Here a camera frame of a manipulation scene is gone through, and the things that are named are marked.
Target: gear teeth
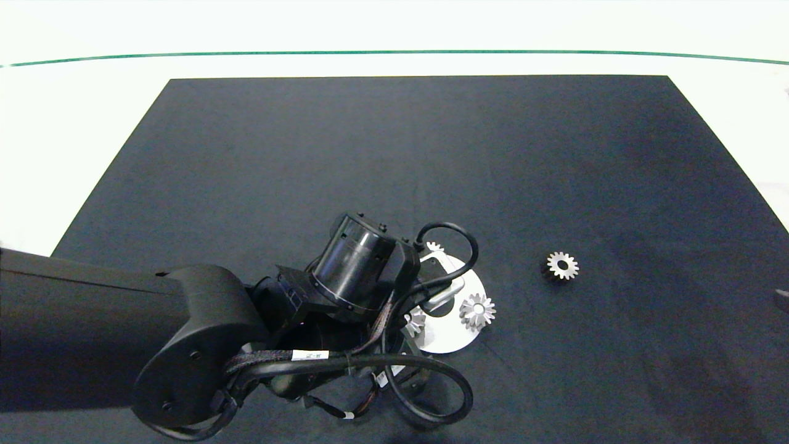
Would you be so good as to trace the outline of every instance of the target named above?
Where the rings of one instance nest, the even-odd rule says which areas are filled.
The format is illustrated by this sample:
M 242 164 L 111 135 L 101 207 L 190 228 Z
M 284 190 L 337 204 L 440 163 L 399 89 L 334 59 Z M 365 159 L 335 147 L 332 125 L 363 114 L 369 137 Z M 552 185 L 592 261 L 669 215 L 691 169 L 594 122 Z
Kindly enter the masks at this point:
M 482 307 L 481 312 L 477 309 L 478 306 Z M 487 296 L 479 293 L 470 295 L 463 300 L 460 306 L 460 321 L 466 325 L 467 329 L 483 329 L 495 319 L 493 314 L 496 310 L 493 307 L 495 304 Z
M 406 331 L 411 337 L 416 337 L 419 333 L 422 333 L 422 329 L 424 328 L 424 322 L 427 320 L 428 316 L 425 312 L 420 308 L 416 307 L 411 310 L 407 316 L 406 320 Z
M 559 263 L 564 262 L 565 267 L 560 267 Z M 566 283 L 573 280 L 579 272 L 580 268 L 575 261 L 575 257 L 564 253 L 563 251 L 554 251 L 549 254 L 546 262 L 542 267 L 543 276 L 553 282 Z

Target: white label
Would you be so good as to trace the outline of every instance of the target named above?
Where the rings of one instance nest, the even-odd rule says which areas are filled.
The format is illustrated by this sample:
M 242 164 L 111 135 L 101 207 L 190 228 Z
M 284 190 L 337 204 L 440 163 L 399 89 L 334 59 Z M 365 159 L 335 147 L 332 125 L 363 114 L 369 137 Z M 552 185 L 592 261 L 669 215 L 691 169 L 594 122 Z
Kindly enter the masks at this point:
M 402 369 L 404 369 L 404 368 L 406 368 L 406 366 L 393 365 L 392 366 L 392 374 L 394 376 L 397 376 L 398 373 L 400 373 L 402 371 Z M 387 372 L 382 371 L 378 376 L 376 376 L 376 382 L 378 382 L 378 387 L 380 387 L 380 388 L 383 388 L 386 384 L 388 384 L 389 380 L 387 379 Z
M 328 350 L 294 350 L 291 361 L 304 361 L 307 359 L 329 359 Z

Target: white background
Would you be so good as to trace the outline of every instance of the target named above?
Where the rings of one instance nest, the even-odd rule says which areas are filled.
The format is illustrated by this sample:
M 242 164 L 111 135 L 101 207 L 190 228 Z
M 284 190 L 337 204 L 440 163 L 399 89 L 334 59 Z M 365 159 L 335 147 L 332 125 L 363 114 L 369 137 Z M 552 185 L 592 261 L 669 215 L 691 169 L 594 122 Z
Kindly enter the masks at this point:
M 49 255 L 179 77 L 665 74 L 789 227 L 789 66 L 633 55 L 205 51 L 602 50 L 789 61 L 787 2 L 0 2 L 0 242 Z

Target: black tabletop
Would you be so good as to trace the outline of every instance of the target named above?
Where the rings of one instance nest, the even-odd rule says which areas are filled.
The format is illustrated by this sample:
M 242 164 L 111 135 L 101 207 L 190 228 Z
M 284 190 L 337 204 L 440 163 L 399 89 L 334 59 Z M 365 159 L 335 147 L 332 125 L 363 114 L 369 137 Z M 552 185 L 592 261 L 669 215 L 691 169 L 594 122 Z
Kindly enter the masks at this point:
M 785 442 L 789 235 L 667 77 L 172 80 L 54 256 L 207 262 L 243 281 L 302 267 L 344 210 L 481 245 L 498 309 L 447 356 L 473 411 L 358 423 L 255 392 L 214 442 Z M 447 251 L 467 249 L 451 235 Z M 581 273 L 540 275 L 553 251 Z M 352 406 L 366 382 L 322 389 Z M 441 407 L 452 388 L 428 386 Z M 4 415 L 3 442 L 166 442 L 125 409 Z

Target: cylindrical motor housing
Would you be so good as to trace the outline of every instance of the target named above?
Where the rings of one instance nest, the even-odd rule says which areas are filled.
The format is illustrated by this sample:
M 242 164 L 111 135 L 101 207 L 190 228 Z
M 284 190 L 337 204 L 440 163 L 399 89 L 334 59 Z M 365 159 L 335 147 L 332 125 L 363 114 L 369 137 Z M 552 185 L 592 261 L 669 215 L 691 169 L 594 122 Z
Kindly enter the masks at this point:
M 396 243 L 385 225 L 346 214 L 312 268 L 310 280 L 340 307 L 361 315 L 376 313 L 391 291 L 379 285 L 379 276 Z

